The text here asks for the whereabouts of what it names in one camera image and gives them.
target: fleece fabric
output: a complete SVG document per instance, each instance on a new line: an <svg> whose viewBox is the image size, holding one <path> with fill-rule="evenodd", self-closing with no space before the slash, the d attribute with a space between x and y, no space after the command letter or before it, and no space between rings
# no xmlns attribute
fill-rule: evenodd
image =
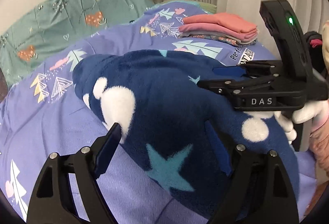
<svg viewBox="0 0 329 224"><path fill-rule="evenodd" d="M222 68L214 59L188 52L140 50L93 55L73 71L77 97L107 129L121 125L120 143L129 156L173 198L205 218L223 200L232 172L210 120L252 151L276 150L298 197L297 158L273 113L234 111L224 96L196 85L230 76Z"/></svg>

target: folded clothes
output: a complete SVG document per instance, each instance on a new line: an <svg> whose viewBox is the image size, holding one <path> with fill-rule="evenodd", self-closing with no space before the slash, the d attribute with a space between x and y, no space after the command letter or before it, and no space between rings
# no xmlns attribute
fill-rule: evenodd
<svg viewBox="0 0 329 224"><path fill-rule="evenodd" d="M228 38L228 37L221 37L221 36L215 36L215 35L190 35L189 37L220 41L220 42L224 42L224 43L230 44L232 46L236 46L236 47L251 46L251 45L254 45L257 43L257 38L255 38L255 40L251 41L249 44L241 45L236 40L234 40L232 38Z"/></svg>
<svg viewBox="0 0 329 224"><path fill-rule="evenodd" d="M230 38L230 39L235 40L239 45L242 45L242 46L248 46L253 41L257 42L257 37L255 37L251 41L242 42L240 39L238 39L234 36L230 36L230 35L220 33L220 32L210 32L210 31L188 31L188 32L181 33L180 37L191 37L191 36L194 36L194 35L197 35L197 36L199 36L199 35L210 35L210 36L219 36L219 37L224 37L224 38Z"/></svg>
<svg viewBox="0 0 329 224"><path fill-rule="evenodd" d="M227 29L230 29L237 33L250 33L257 28L257 25L249 21L246 21L240 16L226 12L216 13L216 14L194 15L184 18L183 22L184 24L200 23L200 22L213 23L226 27Z"/></svg>
<svg viewBox="0 0 329 224"><path fill-rule="evenodd" d="M218 24L204 23L204 22L185 24L185 25L179 27L179 31L181 33L187 32L187 31L220 32L220 33L224 33L224 34L228 34L230 36L236 37L236 38L240 39L242 42L249 42L252 39L254 39L255 36L258 36L257 29L254 29L249 33L242 34L242 33L237 33L235 31L232 31L231 29L228 29L224 26L220 26Z"/></svg>

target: star pattern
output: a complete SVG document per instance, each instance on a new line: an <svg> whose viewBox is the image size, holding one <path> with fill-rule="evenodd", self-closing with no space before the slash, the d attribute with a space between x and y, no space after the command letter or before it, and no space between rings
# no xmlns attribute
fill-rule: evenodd
<svg viewBox="0 0 329 224"><path fill-rule="evenodd" d="M190 81L192 81L195 84L197 84L200 81L200 78L201 78L200 76L198 76L197 78L189 77Z"/></svg>
<svg viewBox="0 0 329 224"><path fill-rule="evenodd" d="M190 154L192 145L186 146L167 160L163 158L150 144L146 145L150 159L151 170L146 173L158 182L166 191L170 188L181 191L194 191L193 187L180 174L184 160Z"/></svg>

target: purple duvet cover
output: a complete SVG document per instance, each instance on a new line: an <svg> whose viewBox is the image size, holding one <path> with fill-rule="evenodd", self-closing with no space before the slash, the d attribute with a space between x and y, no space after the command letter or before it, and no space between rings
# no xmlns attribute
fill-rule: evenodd
<svg viewBox="0 0 329 224"><path fill-rule="evenodd" d="M83 58L158 49L164 54L181 50L207 55L227 66L273 59L260 43L235 48L218 41L179 38L182 19L203 13L182 2L154 7L134 23L99 31L48 58L10 89L0 105L0 188L24 220L34 183L49 154L75 153L107 132L74 93L72 71ZM77 210L87 219L73 177L71 184ZM207 222L148 178L120 146L98 184L120 224Z"/></svg>

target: green pillow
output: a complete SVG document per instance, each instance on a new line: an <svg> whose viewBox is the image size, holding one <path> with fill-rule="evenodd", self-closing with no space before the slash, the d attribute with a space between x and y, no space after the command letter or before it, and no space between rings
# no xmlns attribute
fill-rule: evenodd
<svg viewBox="0 0 329 224"><path fill-rule="evenodd" d="M151 0L47 0L0 36L0 67L8 87L44 59L97 31L141 17Z"/></svg>

